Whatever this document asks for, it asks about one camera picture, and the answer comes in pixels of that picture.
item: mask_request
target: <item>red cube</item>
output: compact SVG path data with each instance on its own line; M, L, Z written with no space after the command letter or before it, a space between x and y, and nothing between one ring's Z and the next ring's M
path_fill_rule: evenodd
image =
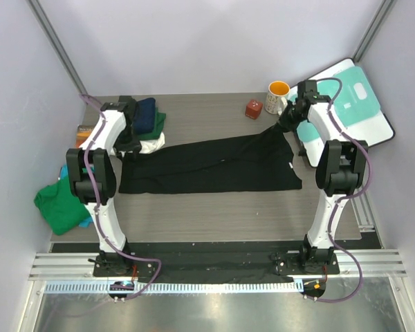
M259 117L262 109L263 109L263 103L259 102L258 100L252 99L246 105L246 116L255 120L256 118Z

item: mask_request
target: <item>white wall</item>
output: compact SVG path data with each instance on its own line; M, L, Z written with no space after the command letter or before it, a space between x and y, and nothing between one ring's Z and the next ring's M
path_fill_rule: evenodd
M371 151L370 192L382 238L399 249L415 289L415 0L396 2L362 65L396 130Z
M34 206L84 113L25 1L0 1L0 332L14 331L28 273L50 230Z
M95 95L265 91L350 57L381 0L41 0Z

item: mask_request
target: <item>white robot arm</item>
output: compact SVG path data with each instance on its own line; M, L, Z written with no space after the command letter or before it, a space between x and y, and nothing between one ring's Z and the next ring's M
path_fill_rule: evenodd
M323 268L333 269L336 262L334 245L329 237L335 234L346 198L362 185L366 158L361 151L367 150L365 141L354 144L340 130L344 128L335 114L332 99L320 95L317 81L306 80L298 84L295 104L288 103L280 115L278 125L284 132L296 130L301 121L311 122L324 143L315 180L320 188L320 200L311 229L304 238L295 265L303 273L320 274Z
M137 102L127 96L120 97L118 102L103 104L100 109L100 119L90 137L80 148L69 149L66 153L71 191L91 214L99 236L100 255L95 265L104 266L102 270L109 274L111 271L131 266L131 262L127 259L131 254L129 243L120 229L113 202L117 183L109 153L113 149L134 153L141 150L140 141L132 127L137 107ZM86 150L88 150L89 164L93 166L98 198L85 170ZM95 269L95 276L106 276L97 274L98 271Z

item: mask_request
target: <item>gray table surface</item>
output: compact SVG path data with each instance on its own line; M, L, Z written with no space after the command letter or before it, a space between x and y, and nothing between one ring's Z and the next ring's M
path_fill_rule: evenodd
M250 99L264 101L264 93L155 95L160 111L167 114L166 145L228 138L259 133L277 120L264 110L258 119L244 116ZM100 98L116 101L117 97ZM83 125L94 125L98 113L89 107ZM294 154L299 144L286 134ZM120 182L121 162L113 158ZM310 228L318 204L315 170L305 158L294 157L302 190L284 192L226 192L217 194L116 194L120 227L131 242L171 241L272 241L301 240ZM338 226L338 239L360 239L351 204L347 204ZM98 241L89 228L75 228L51 241Z

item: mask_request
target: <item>blue cloth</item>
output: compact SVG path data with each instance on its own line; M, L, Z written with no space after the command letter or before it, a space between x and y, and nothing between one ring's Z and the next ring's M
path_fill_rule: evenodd
M68 175L68 167L66 165L63 165L62 169L60 170L60 180ZM89 227L89 225L92 223L92 216L89 216L83 221L80 221L78 224L80 227L86 228Z
M155 98L146 98L138 102L138 111L133 119L133 128L138 135L150 133L155 125Z

